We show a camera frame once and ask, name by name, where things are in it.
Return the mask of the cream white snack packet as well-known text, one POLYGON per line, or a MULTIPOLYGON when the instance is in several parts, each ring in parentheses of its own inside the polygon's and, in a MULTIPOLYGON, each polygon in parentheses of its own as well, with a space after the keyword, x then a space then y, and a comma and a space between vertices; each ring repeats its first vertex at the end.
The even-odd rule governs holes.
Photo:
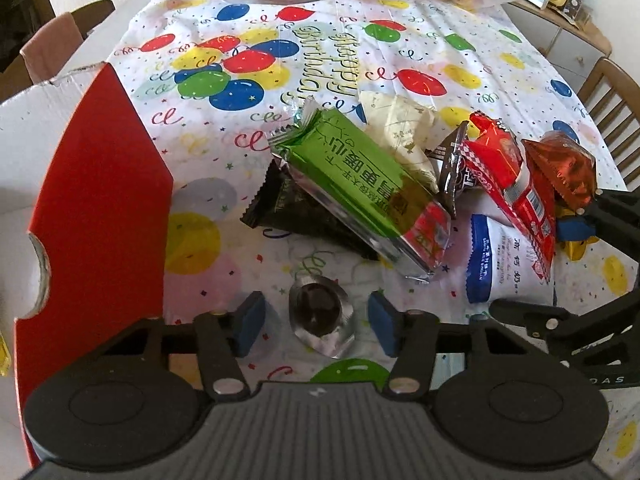
POLYGON ((434 110, 405 98, 363 91, 359 93, 366 126, 364 131, 424 188, 438 193, 436 172, 425 154, 434 110))

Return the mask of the wooden chair left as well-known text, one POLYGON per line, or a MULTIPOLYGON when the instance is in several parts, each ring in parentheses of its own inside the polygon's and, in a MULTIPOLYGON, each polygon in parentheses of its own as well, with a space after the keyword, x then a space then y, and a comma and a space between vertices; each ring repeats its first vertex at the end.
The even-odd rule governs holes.
POLYGON ((112 0, 98 0, 43 25, 1 74, 1 101, 55 77, 90 32, 114 11, 112 0))

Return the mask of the black triangular snack packet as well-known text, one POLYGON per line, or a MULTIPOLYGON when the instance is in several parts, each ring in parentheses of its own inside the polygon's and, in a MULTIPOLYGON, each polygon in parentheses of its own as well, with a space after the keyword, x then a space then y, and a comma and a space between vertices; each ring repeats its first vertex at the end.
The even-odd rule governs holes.
POLYGON ((249 228, 323 238, 375 261, 378 253, 303 190, 286 168, 270 162, 265 180, 245 209, 241 221, 249 228))

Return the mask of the yellow snack packet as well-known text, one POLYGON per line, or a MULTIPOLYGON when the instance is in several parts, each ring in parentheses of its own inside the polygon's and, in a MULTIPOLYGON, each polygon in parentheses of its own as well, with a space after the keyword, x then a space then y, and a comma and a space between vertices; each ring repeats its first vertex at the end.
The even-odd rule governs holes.
POLYGON ((599 241, 593 226, 563 206, 555 206, 555 239, 570 261, 580 260, 599 241))

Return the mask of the wooden chair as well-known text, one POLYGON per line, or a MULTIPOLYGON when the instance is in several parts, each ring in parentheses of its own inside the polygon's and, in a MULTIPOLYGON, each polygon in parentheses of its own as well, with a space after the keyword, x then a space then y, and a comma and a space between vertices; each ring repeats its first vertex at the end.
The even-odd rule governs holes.
POLYGON ((639 189, 639 84, 609 58, 599 58, 578 91, 629 191, 639 189))
POLYGON ((1 74, 1 101, 55 77, 90 32, 114 11, 112 0, 98 0, 43 25, 1 74))

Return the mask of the green snack bar packet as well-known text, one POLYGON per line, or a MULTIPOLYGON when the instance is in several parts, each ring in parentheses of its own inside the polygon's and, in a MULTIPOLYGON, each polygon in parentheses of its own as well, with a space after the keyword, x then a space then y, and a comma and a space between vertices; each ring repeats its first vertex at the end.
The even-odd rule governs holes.
POLYGON ((335 108, 309 99, 268 132, 274 160, 407 280, 444 260, 451 217, 427 188, 335 108))

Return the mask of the red checkered snack bag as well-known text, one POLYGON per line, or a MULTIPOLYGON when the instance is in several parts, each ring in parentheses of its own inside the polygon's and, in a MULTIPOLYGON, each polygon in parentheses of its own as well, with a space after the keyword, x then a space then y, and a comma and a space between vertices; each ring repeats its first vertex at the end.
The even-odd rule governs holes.
POLYGON ((478 110, 470 115, 470 123, 480 135, 462 143, 465 166, 532 245, 533 270, 548 280, 555 246, 553 188, 501 120, 478 110))

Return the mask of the blue and white snack packet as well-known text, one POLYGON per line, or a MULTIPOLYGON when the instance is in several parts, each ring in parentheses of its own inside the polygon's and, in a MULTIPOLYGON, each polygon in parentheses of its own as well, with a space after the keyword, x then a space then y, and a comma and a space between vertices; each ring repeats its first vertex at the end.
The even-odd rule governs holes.
POLYGON ((471 233, 465 283, 470 304, 497 299, 552 304, 552 281, 536 274, 535 252, 520 231, 484 214, 472 214, 471 233))

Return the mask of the yellow candy packet in box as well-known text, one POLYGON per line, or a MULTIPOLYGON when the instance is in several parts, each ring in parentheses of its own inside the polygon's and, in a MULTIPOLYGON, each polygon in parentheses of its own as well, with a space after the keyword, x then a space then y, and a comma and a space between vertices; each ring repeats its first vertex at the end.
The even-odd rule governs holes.
POLYGON ((0 376, 6 377, 11 369, 11 352, 6 344, 6 340, 0 334, 0 376))

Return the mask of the colourful balloon birthday tablecloth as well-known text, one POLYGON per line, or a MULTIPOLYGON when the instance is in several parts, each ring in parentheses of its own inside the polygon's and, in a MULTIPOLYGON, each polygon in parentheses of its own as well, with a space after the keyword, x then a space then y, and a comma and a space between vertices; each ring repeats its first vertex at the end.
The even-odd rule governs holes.
POLYGON ((470 218, 500 217, 483 190, 463 193, 445 259, 426 285, 327 240, 244 226, 241 214, 270 163, 267 136, 306 99, 364 127, 361 93, 405 98, 433 115, 427 148, 477 111, 522 139, 560 126, 597 159, 602 185, 623 183, 576 88, 501 9, 469 13, 433 0, 151 0, 110 63, 175 181, 166 320, 187 323, 263 292, 267 321, 241 363, 250 382, 383 377, 393 362, 370 329, 374 290, 399 309, 427 309, 446 322, 486 311, 465 293, 470 218), (356 341, 344 361, 305 347, 288 324, 288 291, 308 275, 332 278, 352 298, 356 341))

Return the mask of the shiny red-brown snack bag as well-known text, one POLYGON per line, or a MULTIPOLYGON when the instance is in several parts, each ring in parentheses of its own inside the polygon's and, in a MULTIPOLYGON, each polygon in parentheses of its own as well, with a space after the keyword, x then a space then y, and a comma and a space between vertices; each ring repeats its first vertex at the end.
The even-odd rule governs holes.
POLYGON ((560 130, 547 132, 541 140, 524 140, 526 154, 549 180, 570 210, 585 209, 597 188, 596 159, 560 130))

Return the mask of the wooden chair right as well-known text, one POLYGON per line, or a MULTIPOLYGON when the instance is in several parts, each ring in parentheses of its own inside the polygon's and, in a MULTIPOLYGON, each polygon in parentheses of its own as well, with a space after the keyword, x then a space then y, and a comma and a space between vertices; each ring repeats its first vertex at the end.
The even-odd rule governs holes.
POLYGON ((639 189, 639 84, 609 58, 599 58, 578 91, 629 191, 639 189))

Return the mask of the red and white cardboard box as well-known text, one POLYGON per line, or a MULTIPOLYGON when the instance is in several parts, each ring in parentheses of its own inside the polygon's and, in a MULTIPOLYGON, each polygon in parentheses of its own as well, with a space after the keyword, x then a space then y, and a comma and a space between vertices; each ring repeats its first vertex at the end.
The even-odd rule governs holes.
POLYGON ((174 180, 111 65, 102 65, 66 125, 27 229, 38 252, 35 307, 13 329, 17 409, 27 459, 99 443, 149 411, 142 369, 116 356, 80 359, 163 312, 165 243, 174 180))

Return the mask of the dark silver striped snack packet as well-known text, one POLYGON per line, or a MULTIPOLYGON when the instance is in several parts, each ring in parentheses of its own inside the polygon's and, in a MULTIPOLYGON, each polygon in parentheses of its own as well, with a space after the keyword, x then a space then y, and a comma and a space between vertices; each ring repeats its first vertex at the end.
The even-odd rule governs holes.
POLYGON ((434 150, 426 152, 428 159, 435 164, 436 197, 453 219, 457 218, 457 198, 464 188, 466 170, 462 146, 468 140, 469 125, 468 120, 460 122, 434 150))

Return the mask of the pink cloth on chair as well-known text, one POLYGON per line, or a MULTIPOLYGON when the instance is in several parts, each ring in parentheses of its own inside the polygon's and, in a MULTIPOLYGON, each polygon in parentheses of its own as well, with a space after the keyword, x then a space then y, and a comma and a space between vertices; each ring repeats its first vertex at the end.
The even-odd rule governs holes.
POLYGON ((70 13, 63 13, 44 24, 20 51, 32 82, 39 84, 55 77, 83 42, 70 13))

